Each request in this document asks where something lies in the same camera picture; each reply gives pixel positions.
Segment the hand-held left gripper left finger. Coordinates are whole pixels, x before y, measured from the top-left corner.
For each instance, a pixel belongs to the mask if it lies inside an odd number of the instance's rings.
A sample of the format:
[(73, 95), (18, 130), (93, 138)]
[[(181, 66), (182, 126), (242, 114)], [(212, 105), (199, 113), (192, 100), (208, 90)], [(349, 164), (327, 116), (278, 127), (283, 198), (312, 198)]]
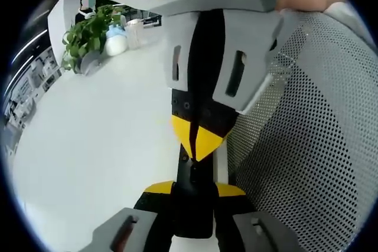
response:
[(124, 208), (94, 229), (81, 251), (169, 251), (174, 235), (174, 181), (152, 184), (133, 208)]

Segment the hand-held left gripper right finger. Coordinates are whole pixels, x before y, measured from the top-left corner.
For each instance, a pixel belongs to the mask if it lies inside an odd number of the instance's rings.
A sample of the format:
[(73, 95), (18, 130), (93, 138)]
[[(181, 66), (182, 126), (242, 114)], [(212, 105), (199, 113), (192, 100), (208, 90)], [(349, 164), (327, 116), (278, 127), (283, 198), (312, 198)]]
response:
[(266, 211), (257, 211), (240, 188), (216, 183), (215, 235), (220, 251), (303, 251), (296, 233)]

